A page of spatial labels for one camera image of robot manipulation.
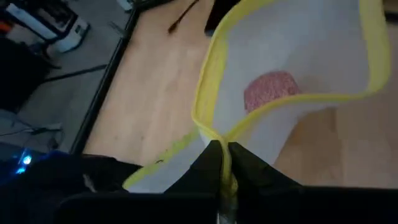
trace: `white device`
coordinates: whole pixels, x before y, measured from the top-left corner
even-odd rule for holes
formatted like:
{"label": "white device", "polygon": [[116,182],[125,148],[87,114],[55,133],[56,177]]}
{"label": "white device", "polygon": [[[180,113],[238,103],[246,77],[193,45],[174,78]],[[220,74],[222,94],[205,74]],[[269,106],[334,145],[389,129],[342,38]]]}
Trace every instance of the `white device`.
{"label": "white device", "polygon": [[70,18],[68,18],[67,21],[63,21],[63,23],[59,23],[45,10],[38,9],[36,16],[40,16],[42,20],[46,20],[47,26],[31,13],[18,7],[14,3],[10,3],[6,11],[17,20],[23,22],[30,30],[34,31],[44,40],[56,40],[54,44],[59,52],[66,52],[78,47],[90,27],[86,21],[74,14],[71,10],[69,10],[71,15]]}

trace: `black frame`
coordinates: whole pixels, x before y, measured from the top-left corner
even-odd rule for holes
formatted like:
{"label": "black frame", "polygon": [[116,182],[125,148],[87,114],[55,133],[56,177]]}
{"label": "black frame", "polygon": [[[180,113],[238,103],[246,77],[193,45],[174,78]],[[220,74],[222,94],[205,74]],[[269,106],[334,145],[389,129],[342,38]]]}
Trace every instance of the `black frame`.
{"label": "black frame", "polygon": [[139,15],[148,9],[168,3],[170,1],[172,0],[148,0],[133,6],[132,11],[130,12],[129,20],[124,28],[126,35],[120,38],[118,45],[116,46],[116,50],[113,52],[111,60],[106,67],[105,74],[101,79],[93,101],[91,101],[90,107],[88,108],[85,118],[80,126],[79,132],[69,151],[70,154],[81,154],[86,146],[86,142],[90,136],[91,130],[93,129],[98,113],[100,112],[106,94],[108,93],[108,90],[112,84],[113,77],[119,67],[121,59],[123,58],[124,51],[129,44]]}

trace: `light wood surface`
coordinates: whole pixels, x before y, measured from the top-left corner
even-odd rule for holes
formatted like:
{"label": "light wood surface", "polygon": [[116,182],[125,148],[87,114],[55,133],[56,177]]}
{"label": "light wood surface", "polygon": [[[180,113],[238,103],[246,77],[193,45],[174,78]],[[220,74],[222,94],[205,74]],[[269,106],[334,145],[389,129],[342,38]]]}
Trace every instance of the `light wood surface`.
{"label": "light wood surface", "polygon": [[84,153],[148,164],[193,128],[190,116],[210,39],[213,0],[199,1],[177,30],[167,29],[192,0],[141,14]]}
{"label": "light wood surface", "polygon": [[[191,3],[176,0],[141,15],[85,153],[148,164],[193,127],[190,109],[209,39],[213,0],[201,0],[177,31],[169,25]],[[393,61],[398,28],[390,27]],[[306,116],[275,167],[303,184],[398,187],[398,67],[372,98]]]}

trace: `blue led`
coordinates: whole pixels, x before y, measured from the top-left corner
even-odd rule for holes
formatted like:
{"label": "blue led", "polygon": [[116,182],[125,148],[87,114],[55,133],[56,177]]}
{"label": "blue led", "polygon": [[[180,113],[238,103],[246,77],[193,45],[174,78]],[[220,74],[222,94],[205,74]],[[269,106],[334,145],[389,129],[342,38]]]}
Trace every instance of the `blue led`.
{"label": "blue led", "polygon": [[21,174],[21,173],[23,173],[23,172],[25,172],[25,168],[19,168],[18,170],[17,170],[17,172],[15,172],[16,174]]}
{"label": "blue led", "polygon": [[32,156],[25,156],[25,158],[22,160],[22,162],[25,165],[29,165],[31,161],[32,161]]}

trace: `yellow edge binding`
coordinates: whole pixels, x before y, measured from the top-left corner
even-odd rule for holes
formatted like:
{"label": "yellow edge binding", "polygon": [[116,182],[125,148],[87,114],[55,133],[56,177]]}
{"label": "yellow edge binding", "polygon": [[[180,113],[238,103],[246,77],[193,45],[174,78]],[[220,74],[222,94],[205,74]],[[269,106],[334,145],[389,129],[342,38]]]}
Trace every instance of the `yellow edge binding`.
{"label": "yellow edge binding", "polygon": [[158,158],[158,161],[162,161],[159,163],[153,163],[148,166],[144,166],[139,169],[137,172],[131,174],[123,183],[123,188],[128,189],[131,185],[137,183],[142,180],[146,175],[153,174],[159,168],[161,168],[162,164],[168,163],[168,161],[176,154],[178,154],[182,149],[185,149],[193,140],[199,138],[199,133],[197,128],[192,130],[190,133],[184,135],[181,140],[175,141],[172,144],[172,147],[166,150],[163,154],[161,154]]}
{"label": "yellow edge binding", "polygon": [[[218,90],[223,78],[223,71],[226,65],[227,41],[226,35],[245,15],[265,4],[274,0],[242,1],[235,5],[232,10],[224,16],[218,24],[213,38],[211,39],[209,50],[200,72],[200,79],[197,85],[195,102],[192,108],[192,120],[211,139],[219,140],[223,148],[223,166],[221,169],[221,193],[223,195],[234,194],[238,189],[235,178],[231,173],[231,155],[228,152],[228,141],[218,134],[212,127],[213,112],[217,101]],[[202,86],[206,86],[206,91],[200,91]]]}

